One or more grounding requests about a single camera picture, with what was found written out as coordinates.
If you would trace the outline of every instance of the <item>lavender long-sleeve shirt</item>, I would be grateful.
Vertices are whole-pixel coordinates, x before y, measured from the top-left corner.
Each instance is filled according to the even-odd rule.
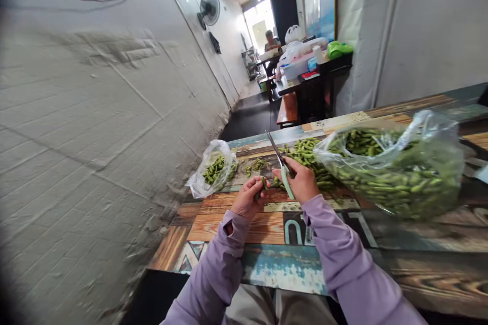
[[[426,324],[403,297],[400,287],[363,248],[357,233],[344,224],[322,195],[302,205],[305,222],[315,230],[328,293],[339,301],[349,325]],[[231,224],[227,235],[224,226]],[[162,324],[221,324],[242,277],[240,258],[249,221],[227,211],[217,235],[192,271]]]

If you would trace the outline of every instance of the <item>scissors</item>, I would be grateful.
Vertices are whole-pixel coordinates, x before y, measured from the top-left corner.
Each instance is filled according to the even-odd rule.
[[[286,193],[288,193],[288,197],[290,197],[291,200],[295,200],[295,196],[293,195],[293,192],[291,191],[291,188],[290,188],[290,184],[288,183],[288,177],[293,179],[295,177],[296,173],[287,164],[285,159],[283,159],[283,156],[278,151],[278,147],[276,147],[276,144],[273,140],[273,137],[271,137],[271,134],[267,130],[264,130],[264,132],[268,136],[269,141],[271,142],[271,145],[273,146],[274,152],[278,156],[278,162],[280,163],[280,166],[281,166],[281,179],[283,180],[283,185],[285,186]]]

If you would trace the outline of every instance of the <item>person sitting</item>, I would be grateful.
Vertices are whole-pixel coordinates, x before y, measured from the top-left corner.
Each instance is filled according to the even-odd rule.
[[[327,204],[314,172],[289,157],[285,160],[296,172],[288,182],[306,225],[314,229],[327,292],[339,301],[347,323],[426,325],[398,284],[373,262],[359,235]],[[273,169],[273,174],[282,180],[280,170]],[[269,289],[239,284],[246,235],[254,215],[264,206],[267,191],[262,188],[261,176],[242,186],[162,325],[337,325],[324,296],[276,289],[273,303]]]
[[[271,30],[267,30],[265,35],[266,35],[267,43],[264,45],[264,52],[281,47],[280,40],[278,38],[273,37],[273,32]],[[266,67],[267,76],[273,75],[273,70],[276,68],[277,64],[278,64],[277,62],[268,63],[268,66]]]

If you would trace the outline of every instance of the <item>bright window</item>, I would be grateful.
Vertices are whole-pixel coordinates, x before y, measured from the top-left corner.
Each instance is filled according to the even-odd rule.
[[[255,7],[250,8],[244,12],[244,18],[246,18],[254,48],[258,54],[264,53],[264,45],[267,42],[266,31],[270,29],[275,37],[278,36],[275,34],[275,18],[271,9],[271,1],[263,0]]]

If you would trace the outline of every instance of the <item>scissor blade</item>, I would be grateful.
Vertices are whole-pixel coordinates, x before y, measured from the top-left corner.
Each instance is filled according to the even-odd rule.
[[[280,166],[283,166],[285,161],[281,157],[280,151],[278,150],[278,147],[276,147],[276,144],[275,144],[275,141],[273,140],[273,137],[271,137],[271,134],[267,130],[264,130],[264,132],[266,133],[269,141],[271,142],[271,146],[273,147],[274,152],[276,153],[276,156],[278,157],[278,162],[280,163]]]
[[[271,142],[271,145],[273,146],[273,149],[274,149],[274,151],[278,157],[278,162],[280,163],[280,166],[286,166],[288,168],[288,172],[289,172],[291,178],[293,179],[296,175],[295,171],[287,164],[285,159],[283,159],[283,156],[281,155],[280,151],[278,150],[278,147],[276,147],[275,141],[273,140],[273,137],[271,137],[271,134],[267,130],[264,130],[264,131],[266,132],[266,135],[268,136],[269,141]]]

